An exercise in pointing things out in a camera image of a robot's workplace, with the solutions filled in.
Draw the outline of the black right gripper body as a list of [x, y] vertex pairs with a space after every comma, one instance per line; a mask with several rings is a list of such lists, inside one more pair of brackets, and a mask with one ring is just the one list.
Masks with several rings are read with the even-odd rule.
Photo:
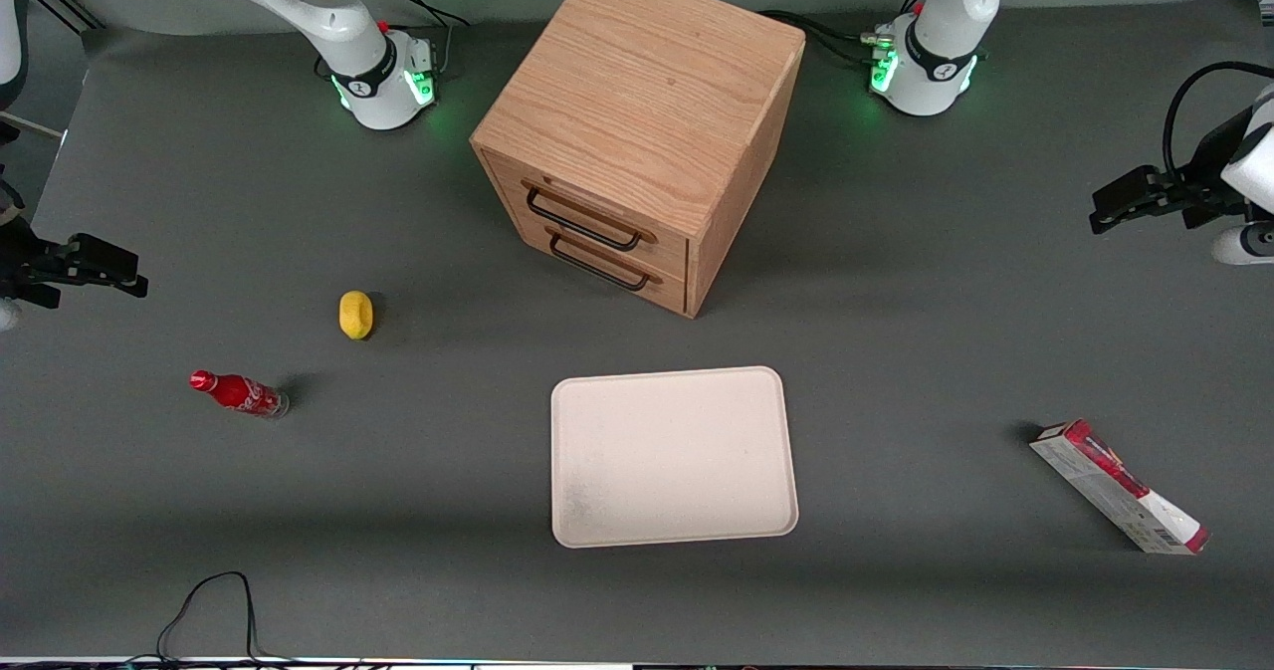
[[19, 276], [36, 270], [61, 275], [68, 262], [59, 257], [59, 245], [38, 238], [27, 218], [11, 218], [1, 225], [1, 288], [14, 289]]

